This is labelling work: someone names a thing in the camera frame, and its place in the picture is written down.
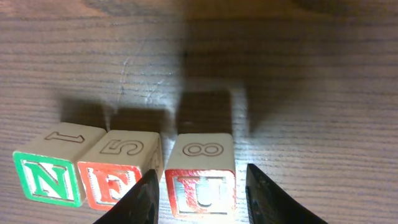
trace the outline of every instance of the wooden block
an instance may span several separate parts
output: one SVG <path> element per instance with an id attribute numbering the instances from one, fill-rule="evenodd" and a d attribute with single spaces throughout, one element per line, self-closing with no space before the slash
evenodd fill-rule
<path id="1" fill-rule="evenodd" d="M 106 131 L 60 123 L 13 153 L 22 189 L 38 202 L 79 207 L 86 195 L 76 163 Z"/>
<path id="2" fill-rule="evenodd" d="M 158 133 L 110 131 L 78 162 L 91 208 L 109 210 L 149 170 L 163 173 Z"/>
<path id="3" fill-rule="evenodd" d="M 233 217 L 236 181 L 230 134 L 180 134 L 165 176 L 174 217 Z"/>

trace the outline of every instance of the red block face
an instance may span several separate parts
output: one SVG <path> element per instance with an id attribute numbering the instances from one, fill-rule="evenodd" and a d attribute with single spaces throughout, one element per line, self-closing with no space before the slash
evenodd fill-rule
<path id="1" fill-rule="evenodd" d="M 78 167 L 88 204 L 97 210 L 111 209 L 141 178 L 136 166 L 79 162 Z"/>
<path id="2" fill-rule="evenodd" d="M 230 170 L 166 170 L 173 216 L 177 218 L 225 217 L 236 203 L 235 175 Z"/>

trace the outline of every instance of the green letter n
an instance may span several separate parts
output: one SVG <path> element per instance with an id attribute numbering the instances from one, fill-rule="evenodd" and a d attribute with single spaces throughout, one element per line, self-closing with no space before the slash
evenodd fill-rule
<path id="1" fill-rule="evenodd" d="M 47 196 L 47 191 L 40 184 L 39 177 L 41 177 L 62 199 L 68 200 L 67 185 L 64 178 L 66 169 L 64 167 L 52 167 L 57 175 L 57 180 L 55 180 L 39 163 L 29 161 L 25 163 L 25 166 L 30 168 L 33 174 L 36 185 L 36 191 L 33 194 Z"/>

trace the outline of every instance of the table surface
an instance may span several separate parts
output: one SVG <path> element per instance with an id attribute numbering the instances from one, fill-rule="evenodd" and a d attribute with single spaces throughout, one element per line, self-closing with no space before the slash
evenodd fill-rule
<path id="1" fill-rule="evenodd" d="M 330 223 L 398 220 L 394 1 L 0 1 L 1 223 L 91 223 L 27 200 L 12 152 L 59 121 L 231 132 L 236 222 L 255 163 Z M 160 223 L 170 212 L 164 176 Z"/>

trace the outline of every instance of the block face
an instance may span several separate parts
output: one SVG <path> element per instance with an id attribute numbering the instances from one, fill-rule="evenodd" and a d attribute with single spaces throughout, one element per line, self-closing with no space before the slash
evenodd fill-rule
<path id="1" fill-rule="evenodd" d="M 236 194 L 232 171 L 167 169 L 165 176 L 174 217 L 198 219 L 233 215 Z"/>
<path id="2" fill-rule="evenodd" d="M 90 207 L 109 210 L 149 169 L 155 169 L 160 179 L 160 136 L 112 130 L 79 160 L 78 166 Z"/>
<path id="3" fill-rule="evenodd" d="M 27 198 L 69 207 L 81 205 L 78 179 L 70 161 L 17 151 L 13 157 Z"/>
<path id="4" fill-rule="evenodd" d="M 158 133 L 112 130 L 79 161 L 143 166 L 156 149 Z"/>
<path id="5" fill-rule="evenodd" d="M 231 170 L 235 172 L 230 134 L 180 134 L 167 169 Z"/>
<path id="6" fill-rule="evenodd" d="M 109 210 L 142 177 L 136 166 L 79 162 L 81 179 L 91 208 Z"/>
<path id="7" fill-rule="evenodd" d="M 102 128 L 59 123 L 18 151 L 65 159 L 75 163 L 105 134 L 106 131 Z"/>

